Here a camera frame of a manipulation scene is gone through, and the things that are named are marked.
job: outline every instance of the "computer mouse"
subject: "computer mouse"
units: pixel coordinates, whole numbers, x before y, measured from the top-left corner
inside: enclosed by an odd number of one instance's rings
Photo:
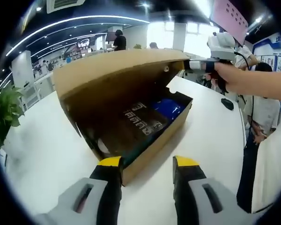
[[[226,98],[222,98],[221,99],[221,102],[223,103],[223,105],[227,108],[227,109],[229,109],[229,110],[233,110],[234,109],[234,105],[233,105],[233,103],[230,101],[230,100],[228,100],[228,99],[226,99]]]

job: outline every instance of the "green plant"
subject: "green plant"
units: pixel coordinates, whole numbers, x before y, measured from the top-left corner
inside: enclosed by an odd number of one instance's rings
[[[141,49],[141,45],[140,44],[136,44],[133,48],[134,49]]]
[[[8,85],[0,93],[0,148],[10,127],[19,126],[19,117],[24,115],[22,108],[19,106],[19,97],[22,94],[18,90],[19,88],[12,88],[11,85]]]

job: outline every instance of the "handheld device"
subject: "handheld device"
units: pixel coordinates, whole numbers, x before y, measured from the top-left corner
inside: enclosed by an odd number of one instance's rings
[[[184,64],[185,70],[197,74],[210,73],[211,77],[217,80],[219,88],[227,93],[226,82],[214,69],[214,63],[221,62],[232,65],[231,61],[233,61],[235,57],[235,40],[232,35],[227,32],[214,33],[213,36],[208,38],[207,45],[211,51],[211,58],[206,60],[186,61]]]

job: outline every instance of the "dark package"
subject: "dark package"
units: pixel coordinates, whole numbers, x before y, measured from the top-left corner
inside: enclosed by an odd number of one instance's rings
[[[116,117],[107,117],[81,131],[104,158],[142,152],[168,124],[158,111],[138,102]]]

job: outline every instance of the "ceiling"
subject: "ceiling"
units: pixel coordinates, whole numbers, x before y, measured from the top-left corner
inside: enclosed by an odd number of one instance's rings
[[[267,11],[267,9],[256,0],[230,1],[248,21],[249,25]],[[48,24],[85,15],[120,15],[152,22],[168,20],[168,13],[170,11],[172,20],[175,22],[196,21],[208,23],[208,20],[203,17],[203,14],[198,10],[193,0],[147,0],[146,3],[150,4],[147,13],[145,12],[145,8],[140,6],[141,3],[144,3],[144,1],[85,0],[80,6],[69,7],[47,14],[46,0],[36,0],[28,9],[27,13],[20,19],[19,26],[15,28],[14,34],[10,37],[5,54],[24,37],[27,37],[29,34]],[[41,6],[42,9],[37,12],[36,8],[39,6]],[[145,23],[142,21],[124,18],[97,17],[73,20],[51,26],[33,35],[13,50],[5,58],[3,66],[5,72],[2,72],[0,77],[5,78],[7,76],[9,70],[6,68],[11,65],[11,61],[18,56],[20,51],[22,52],[27,49],[31,51],[31,55],[33,55],[54,43],[73,38],[67,41],[67,44],[70,44],[77,41],[74,37],[106,32],[111,26],[122,25],[124,27],[129,27],[143,24]],[[268,21],[256,34],[251,32],[246,39],[251,43],[255,43],[277,32],[275,27],[273,20]],[[51,51],[50,47],[36,54],[32,57],[32,62],[37,61],[38,57],[49,51]]]

